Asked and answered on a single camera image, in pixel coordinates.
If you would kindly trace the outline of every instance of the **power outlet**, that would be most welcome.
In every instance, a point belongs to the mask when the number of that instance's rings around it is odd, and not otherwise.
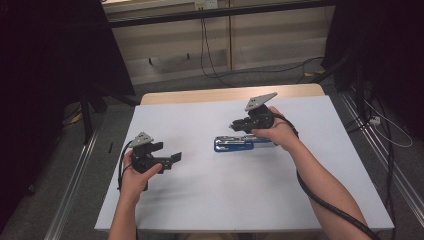
[[[205,1],[206,9],[217,9],[218,8],[218,0],[206,0]]]

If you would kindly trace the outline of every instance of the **forearm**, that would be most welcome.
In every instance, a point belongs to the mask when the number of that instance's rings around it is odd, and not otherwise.
[[[109,232],[109,240],[134,240],[136,238],[135,206],[134,201],[123,197],[119,198]]]
[[[299,175],[311,192],[366,224],[349,191],[317,161],[301,141],[293,144],[288,151],[294,160]],[[311,200],[311,205],[330,239],[368,239],[356,227],[324,209],[313,200]]]

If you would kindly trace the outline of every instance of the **left hand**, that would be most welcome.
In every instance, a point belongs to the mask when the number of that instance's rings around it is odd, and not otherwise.
[[[123,169],[125,169],[127,166],[129,167],[123,172],[122,175],[120,198],[125,198],[126,200],[137,204],[138,200],[140,199],[140,194],[143,192],[147,181],[162,169],[162,164],[158,163],[147,170],[145,173],[139,173],[131,166],[132,152],[133,151],[130,150],[124,156]]]

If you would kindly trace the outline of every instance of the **wall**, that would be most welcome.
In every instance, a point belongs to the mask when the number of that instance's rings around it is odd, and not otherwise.
[[[103,4],[109,19],[194,10],[194,0],[112,1]],[[283,1],[222,0],[218,5],[221,8],[278,2]],[[206,19],[215,71],[303,62],[323,56],[333,10],[326,7]],[[134,85],[203,74],[200,20],[117,28],[113,32]],[[205,42],[203,47],[203,67],[211,73]]]

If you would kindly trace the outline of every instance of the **hand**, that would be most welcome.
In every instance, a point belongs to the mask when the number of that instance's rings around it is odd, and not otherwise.
[[[271,106],[268,109],[273,113],[284,116],[275,107]],[[271,128],[252,129],[252,133],[257,137],[269,138],[273,143],[280,145],[287,151],[300,142],[287,122],[279,118],[274,119],[274,125]]]
[[[162,169],[162,164],[158,163],[145,173],[139,173],[131,166],[131,155],[132,150],[127,152],[124,156],[124,169],[126,170],[123,172],[122,176],[120,198],[124,198],[134,204],[137,204],[147,181]]]

